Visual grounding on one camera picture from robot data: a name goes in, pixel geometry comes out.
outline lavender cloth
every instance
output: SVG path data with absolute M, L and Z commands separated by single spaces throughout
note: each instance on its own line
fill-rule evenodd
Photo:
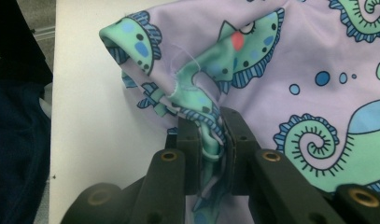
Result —
M 138 108 L 168 133 L 177 116 L 201 129 L 204 190 L 189 203 L 189 223 L 251 220 L 230 208 L 246 199 L 227 200 L 219 181 L 222 105 L 314 186 L 380 192 L 380 1 L 182 0 L 100 36 Z

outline gray floor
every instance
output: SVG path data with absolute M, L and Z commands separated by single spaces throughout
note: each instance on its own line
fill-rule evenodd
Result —
M 55 25 L 56 0 L 18 0 L 17 2 L 30 29 Z M 38 45 L 44 52 L 49 68 L 53 71 L 55 39 L 41 40 Z
M 55 26 L 56 0 L 18 0 L 23 17 L 26 19 L 30 29 Z M 53 71 L 53 55 L 55 39 L 49 38 L 38 42 L 44 52 L 47 64 Z M 35 217 L 36 224 L 49 222 L 49 181 L 44 192 L 42 202 Z

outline dark blue cloth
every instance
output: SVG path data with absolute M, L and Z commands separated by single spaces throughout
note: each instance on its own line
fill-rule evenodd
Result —
M 49 175 L 41 84 L 0 80 L 0 224 L 33 223 Z

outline red cheek spot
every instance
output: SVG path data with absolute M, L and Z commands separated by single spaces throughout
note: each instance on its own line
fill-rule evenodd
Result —
M 236 31 L 235 33 L 233 33 L 233 35 L 231 35 L 231 41 L 233 48 L 236 51 L 239 51 L 245 43 L 245 39 L 243 38 L 242 33 L 240 33 L 239 31 Z

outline white table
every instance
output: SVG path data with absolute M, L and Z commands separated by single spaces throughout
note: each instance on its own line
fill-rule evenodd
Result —
M 49 223 L 98 182 L 125 188 L 163 149 L 120 79 L 98 32 L 125 14 L 172 0 L 58 0 L 52 110 Z

